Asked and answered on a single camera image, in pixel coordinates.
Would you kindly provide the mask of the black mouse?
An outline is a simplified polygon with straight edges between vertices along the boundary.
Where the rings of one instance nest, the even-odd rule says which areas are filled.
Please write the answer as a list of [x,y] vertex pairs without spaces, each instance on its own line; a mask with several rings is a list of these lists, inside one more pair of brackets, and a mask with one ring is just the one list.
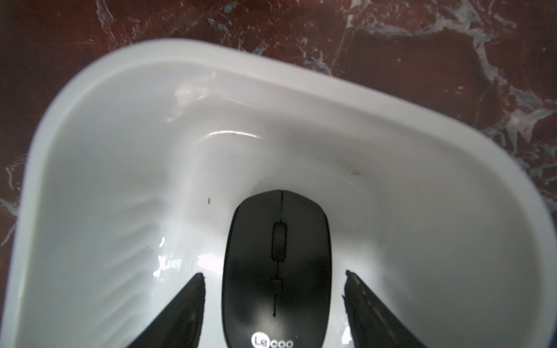
[[228,347],[322,347],[332,293],[329,222],[314,201],[286,190],[234,212],[223,266]]

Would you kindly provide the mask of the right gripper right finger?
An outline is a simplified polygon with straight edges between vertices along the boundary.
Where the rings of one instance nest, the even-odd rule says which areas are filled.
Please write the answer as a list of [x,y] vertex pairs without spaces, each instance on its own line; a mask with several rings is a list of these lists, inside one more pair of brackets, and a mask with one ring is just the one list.
[[346,276],[343,300],[355,347],[425,348],[356,273]]

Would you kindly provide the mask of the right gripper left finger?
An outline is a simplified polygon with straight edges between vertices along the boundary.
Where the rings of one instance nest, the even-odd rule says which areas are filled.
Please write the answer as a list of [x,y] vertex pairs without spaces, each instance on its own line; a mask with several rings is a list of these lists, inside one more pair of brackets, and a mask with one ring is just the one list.
[[128,348],[198,347],[205,295],[205,277],[196,273]]

